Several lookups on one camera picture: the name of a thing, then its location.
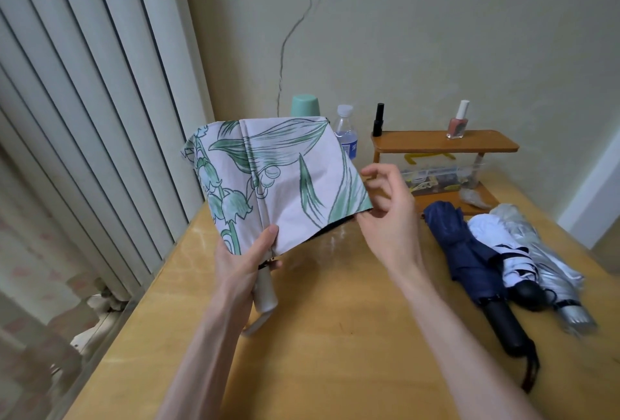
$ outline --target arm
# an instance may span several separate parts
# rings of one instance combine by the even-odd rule
[[[541,420],[529,399],[478,343],[433,287],[422,262],[414,199],[398,168],[372,164],[361,171],[375,209],[356,219],[370,250],[403,292],[432,350],[462,420]]]
[[[218,243],[213,297],[159,408],[157,420],[217,418],[237,339],[252,309],[257,270],[277,233],[277,226],[269,226],[241,256],[231,255],[222,240]]]

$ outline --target white bottle cap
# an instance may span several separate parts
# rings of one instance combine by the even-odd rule
[[[457,120],[463,120],[465,118],[465,114],[467,114],[467,107],[469,107],[469,100],[461,100],[461,104],[459,105],[459,110],[456,112],[456,116],[455,116]]]
[[[353,113],[353,107],[351,105],[338,105],[338,116],[348,118]]]

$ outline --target green cup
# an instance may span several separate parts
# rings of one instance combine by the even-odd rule
[[[314,95],[295,95],[291,103],[291,116],[321,116],[319,99]]]

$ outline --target plastic water bottle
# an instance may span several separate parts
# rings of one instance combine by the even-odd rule
[[[335,133],[338,142],[345,150],[345,154],[349,159],[353,160],[357,155],[357,131],[351,121],[353,107],[351,105],[338,105],[338,124]]]

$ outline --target pink patterned curtain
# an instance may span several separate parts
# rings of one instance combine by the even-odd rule
[[[72,338],[95,326],[97,275],[0,154],[0,420],[44,419],[52,369],[74,379]]]

